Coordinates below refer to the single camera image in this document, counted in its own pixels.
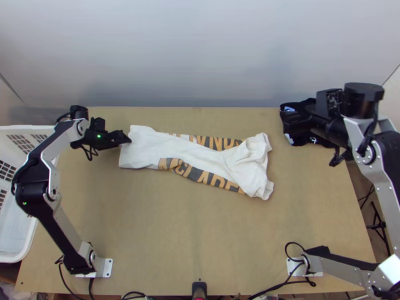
wire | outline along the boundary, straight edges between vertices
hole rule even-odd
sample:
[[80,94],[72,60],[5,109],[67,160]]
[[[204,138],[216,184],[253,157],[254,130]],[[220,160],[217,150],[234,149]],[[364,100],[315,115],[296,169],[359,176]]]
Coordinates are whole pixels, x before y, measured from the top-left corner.
[[70,287],[67,285],[66,281],[64,280],[63,272],[61,271],[61,265],[62,265],[62,264],[63,264],[62,262],[59,262],[59,263],[58,263],[58,270],[59,270],[59,275],[60,275],[60,277],[61,277],[62,283],[64,284],[64,287],[68,290],[68,292],[69,292],[74,298],[76,298],[76,299],[78,299],[78,300],[86,300],[86,299],[84,299],[84,298],[79,297],[77,294],[75,294],[75,293],[70,289]]
[[121,299],[124,299],[124,300],[127,300],[127,296],[129,296],[129,295],[131,295],[131,294],[138,294],[138,295],[140,295],[141,297],[146,297],[146,295],[144,294],[144,293],[142,293],[142,292],[139,292],[139,291],[130,291],[130,292],[127,292]]
[[289,256],[289,254],[288,254],[288,246],[290,246],[290,245],[299,246],[303,250],[303,252],[306,251],[306,250],[303,248],[302,245],[300,245],[298,242],[295,242],[295,241],[290,241],[284,246],[284,253],[286,254],[288,259],[290,259],[291,261],[296,262],[296,263],[302,263],[303,262],[302,259],[294,259],[293,257]]
[[367,203],[368,199],[370,198],[370,196],[371,196],[374,192],[375,192],[374,185],[371,184],[371,187],[369,188],[368,194],[367,194],[366,196],[364,196],[364,197],[358,199],[358,201],[361,201],[361,200],[365,199],[364,202],[363,202],[363,203],[361,204],[361,206],[360,206],[360,210],[363,209],[364,205]]
[[251,295],[250,297],[248,297],[248,300],[253,300],[254,298],[257,298],[258,296],[264,295],[264,294],[266,294],[268,292],[271,292],[271,291],[278,290],[278,289],[280,289],[280,288],[282,288],[283,286],[286,286],[286,285],[306,284],[307,283],[312,287],[316,287],[317,286],[317,284],[315,282],[311,281],[308,277],[305,277],[305,280],[298,280],[298,281],[290,281],[289,282],[289,280],[292,278],[292,276],[295,273],[295,271],[298,268],[300,268],[301,265],[305,264],[303,260],[294,259],[293,257],[288,255],[288,246],[289,245],[297,245],[303,250],[303,252],[305,251],[304,247],[302,245],[300,245],[299,243],[295,242],[295,241],[290,241],[284,246],[284,252],[285,252],[287,258],[290,259],[291,261],[298,262],[299,264],[294,267],[294,269],[289,273],[289,276],[286,278],[286,280],[284,282],[279,283],[277,285],[274,285],[274,286],[272,286],[272,287],[270,287],[268,289],[265,289],[263,291],[260,291],[260,292],[254,294],[254,295]]
[[258,296],[264,295],[264,294],[266,294],[268,292],[271,292],[271,291],[275,291],[275,290],[280,289],[280,288],[282,288],[283,286],[286,286],[286,285],[309,284],[312,287],[316,287],[317,284],[315,282],[311,281],[308,277],[306,277],[305,280],[298,280],[298,281],[290,281],[289,282],[289,280],[292,278],[292,276],[295,273],[295,271],[301,265],[304,265],[304,262],[301,262],[296,267],[294,267],[294,269],[289,273],[289,276],[286,278],[286,280],[284,282],[282,282],[280,284],[277,284],[277,285],[274,285],[274,286],[272,286],[270,288],[267,288],[267,289],[265,289],[263,291],[260,291],[260,292],[254,294],[254,295],[251,295],[250,297],[248,297],[248,300],[253,300],[254,298],[257,298]]
[[69,116],[70,114],[71,114],[71,111],[66,112],[66,113],[60,115],[60,116],[57,118],[57,120],[55,121],[55,123],[57,124],[58,122],[60,122],[60,121],[61,121],[62,119],[64,119],[64,118],[68,118],[68,119],[72,120],[71,117]]
[[[64,284],[64,287],[68,290],[68,292],[69,292],[75,299],[77,299],[77,300],[86,300],[86,299],[84,299],[84,298],[79,297],[77,294],[75,294],[75,293],[70,289],[70,287],[67,285],[67,283],[66,283],[66,281],[65,281],[65,279],[64,279],[64,276],[63,276],[63,272],[62,272],[62,270],[61,270],[61,265],[63,265],[63,258],[64,258],[64,255],[62,255],[59,259],[57,259],[57,260],[54,262],[54,264],[58,265],[59,275],[60,275],[60,277],[61,277],[62,283]],[[88,287],[88,290],[89,290],[89,296],[90,296],[90,299],[91,299],[91,300],[96,300],[95,297],[93,296],[93,293],[92,293],[92,286],[93,286],[93,282],[94,282],[94,281],[95,281],[95,277],[91,277],[90,280],[89,280],[89,287]],[[136,294],[136,295],[138,295],[138,296],[127,297],[127,296],[132,295],[132,294]],[[139,292],[139,291],[130,291],[130,292],[126,293],[126,294],[121,298],[121,300],[131,300],[131,299],[144,298],[144,297],[146,297],[146,295],[145,295],[144,293],[142,293],[142,292]]]
[[335,152],[332,157],[332,159],[329,162],[330,167],[336,167],[338,164],[340,164],[346,156],[349,154],[349,151],[346,149],[342,154],[340,154],[340,148],[335,147]]
[[378,103],[375,103],[373,108],[373,121],[368,125],[364,132],[364,138],[356,149],[357,153],[359,153],[362,157],[366,155],[366,150],[368,145],[371,143],[371,140],[374,137],[374,130],[378,123]]
[[86,149],[84,147],[84,145],[81,145],[80,147],[83,149],[84,153],[86,154],[86,158],[89,162],[91,162],[93,160],[93,155],[99,156],[99,153],[97,152],[97,150],[94,149],[92,146],[90,146],[89,150]]

wooden table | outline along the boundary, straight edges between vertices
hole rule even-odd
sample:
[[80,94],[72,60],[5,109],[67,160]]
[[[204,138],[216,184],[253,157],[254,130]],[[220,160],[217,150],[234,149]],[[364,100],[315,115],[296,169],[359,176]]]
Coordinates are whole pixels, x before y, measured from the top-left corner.
[[[332,149],[290,146],[277,109],[96,107],[89,114],[104,118],[107,130],[126,133],[131,124],[239,139],[265,132],[272,145],[267,175],[275,183],[263,201],[169,171],[121,169],[118,148],[92,162],[80,150],[66,150],[58,163],[62,205],[81,238],[99,256],[114,259],[111,277],[96,279],[94,294],[189,295],[200,279],[210,295],[254,294],[288,276],[289,241],[375,261],[346,165],[328,166]],[[17,288],[66,293],[54,265],[60,254],[39,224]],[[64,276],[73,291],[88,293],[88,279],[65,269]],[[292,284],[279,293],[360,290],[330,275],[315,282],[314,288]]]

white wall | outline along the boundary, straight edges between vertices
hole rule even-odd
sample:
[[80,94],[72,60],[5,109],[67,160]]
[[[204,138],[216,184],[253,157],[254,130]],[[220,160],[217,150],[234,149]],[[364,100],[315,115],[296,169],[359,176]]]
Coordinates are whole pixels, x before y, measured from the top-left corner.
[[400,66],[384,83],[384,98],[379,103],[379,112],[387,116],[400,131]]
[[0,72],[28,104],[277,106],[400,62],[400,1],[2,0]]
[[24,104],[0,79],[0,126],[15,125],[18,121],[13,118],[15,113],[22,112]]

metal stand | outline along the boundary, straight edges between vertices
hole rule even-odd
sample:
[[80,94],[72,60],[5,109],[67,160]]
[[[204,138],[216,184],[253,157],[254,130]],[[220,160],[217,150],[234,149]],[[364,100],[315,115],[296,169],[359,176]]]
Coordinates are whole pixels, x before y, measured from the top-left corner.
[[385,230],[386,223],[382,221],[381,216],[377,210],[377,207],[375,206],[375,203],[373,201],[371,202],[371,206],[373,208],[373,211],[375,212],[375,215],[373,216],[373,225],[368,225],[366,228],[374,230],[378,234],[378,236],[382,239],[382,241],[386,246],[387,256],[389,257],[391,256],[391,249],[389,247],[389,241],[386,236],[386,230]]
[[92,272],[89,274],[76,274],[75,277],[81,278],[107,278],[111,276],[111,270],[113,269],[113,260],[111,258],[96,258],[96,272]]

black cylindrical motor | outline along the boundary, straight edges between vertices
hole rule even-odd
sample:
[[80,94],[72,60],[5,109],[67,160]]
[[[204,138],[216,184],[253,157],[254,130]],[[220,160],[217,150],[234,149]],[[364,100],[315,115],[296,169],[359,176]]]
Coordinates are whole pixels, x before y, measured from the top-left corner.
[[355,119],[374,117],[378,102],[383,99],[385,90],[372,83],[349,82],[344,85],[340,113]]

